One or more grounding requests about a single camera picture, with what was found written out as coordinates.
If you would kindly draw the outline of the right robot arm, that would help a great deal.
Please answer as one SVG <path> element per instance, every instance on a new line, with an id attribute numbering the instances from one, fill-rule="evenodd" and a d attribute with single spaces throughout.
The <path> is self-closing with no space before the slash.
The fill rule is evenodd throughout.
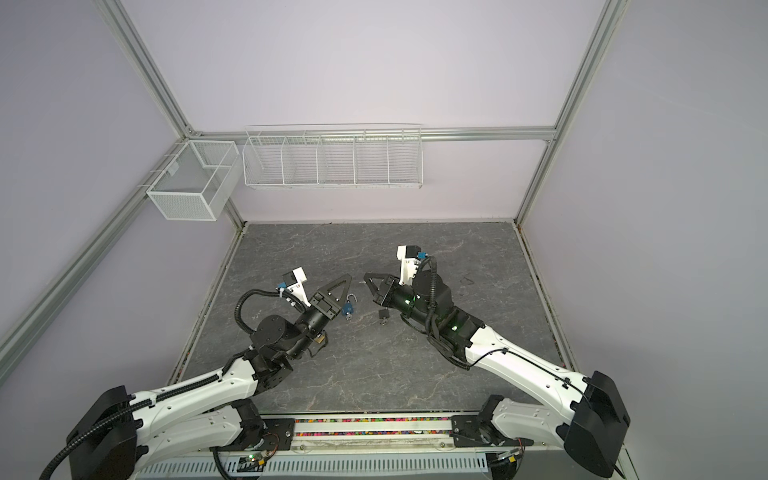
<path id="1" fill-rule="evenodd" d="M 610 376 L 557 366 L 505 339 L 454 303 L 430 257 L 402 260 L 399 276 L 367 273 L 364 281 L 376 304 L 423 331 L 451 364 L 490 372 L 538 401 L 525 410 L 503 396 L 490 397 L 476 418 L 493 439 L 540 439 L 599 477 L 621 471 L 617 462 L 631 420 Z"/>

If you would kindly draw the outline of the blue padlock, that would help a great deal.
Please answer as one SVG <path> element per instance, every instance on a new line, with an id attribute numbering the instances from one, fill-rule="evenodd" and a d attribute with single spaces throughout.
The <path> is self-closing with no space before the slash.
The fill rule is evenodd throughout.
<path id="1" fill-rule="evenodd" d="M 354 315 L 357 309 L 357 303 L 358 303 L 358 299 L 355 294 L 349 294 L 346 297 L 346 301 L 343 305 L 342 313 L 347 320 L 349 320 Z"/>

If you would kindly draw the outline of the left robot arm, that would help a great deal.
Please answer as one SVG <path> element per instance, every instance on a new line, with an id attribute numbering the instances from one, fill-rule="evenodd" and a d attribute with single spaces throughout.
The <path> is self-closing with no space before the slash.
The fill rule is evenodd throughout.
<path id="1" fill-rule="evenodd" d="M 325 329 L 341 315 L 352 283 L 344 274 L 307 295 L 299 271 L 292 278 L 275 290 L 251 289 L 238 299 L 234 319 L 250 344 L 222 367 L 172 386 L 136 393 L 117 386 L 103 392 L 41 478 L 51 478 L 67 462 L 74 479 L 130 479 L 147 466 L 199 449 L 258 445 L 266 427 L 253 397 L 279 385 L 292 372 L 292 361 L 313 344 L 326 345 Z M 285 299 L 299 316 L 290 322 L 270 315 L 252 328 L 242 308 L 253 296 Z"/>

